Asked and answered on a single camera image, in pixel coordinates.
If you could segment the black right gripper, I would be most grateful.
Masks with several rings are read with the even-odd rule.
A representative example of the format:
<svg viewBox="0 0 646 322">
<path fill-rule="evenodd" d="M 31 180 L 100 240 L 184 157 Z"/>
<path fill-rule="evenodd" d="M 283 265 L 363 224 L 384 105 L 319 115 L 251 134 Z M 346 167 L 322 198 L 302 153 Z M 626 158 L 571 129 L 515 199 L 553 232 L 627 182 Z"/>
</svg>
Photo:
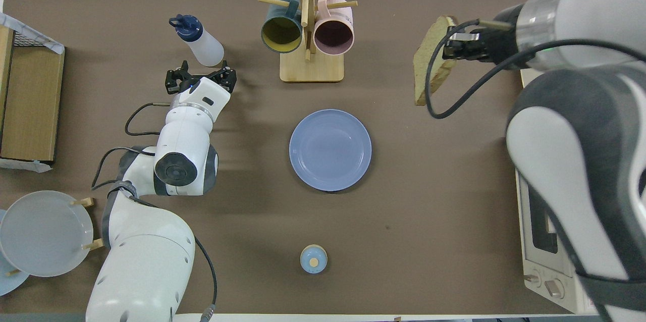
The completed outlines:
<svg viewBox="0 0 646 322">
<path fill-rule="evenodd" d="M 500 64 L 503 60 L 518 53 L 515 39 L 515 25 L 522 6 L 502 10 L 494 21 L 512 24 L 511 30 L 503 31 L 493 28 L 477 28 L 467 33 L 464 28 L 448 27 L 446 34 L 451 34 L 443 48 L 444 60 L 478 60 L 483 63 Z"/>
</svg>

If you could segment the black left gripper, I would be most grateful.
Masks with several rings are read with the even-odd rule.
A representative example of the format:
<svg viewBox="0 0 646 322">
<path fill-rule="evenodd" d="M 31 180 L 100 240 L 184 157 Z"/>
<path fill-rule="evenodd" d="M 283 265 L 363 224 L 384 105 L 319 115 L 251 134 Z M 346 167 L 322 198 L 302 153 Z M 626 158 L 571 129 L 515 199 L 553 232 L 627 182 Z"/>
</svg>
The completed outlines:
<svg viewBox="0 0 646 322">
<path fill-rule="evenodd" d="M 189 89 L 201 80 L 214 81 L 226 91 L 233 91 L 236 85 L 236 71 L 229 67 L 227 61 L 222 61 L 222 68 L 214 71 L 208 76 L 191 76 L 188 72 L 188 62 L 166 72 L 166 92 L 168 95 L 178 94 Z"/>
</svg>

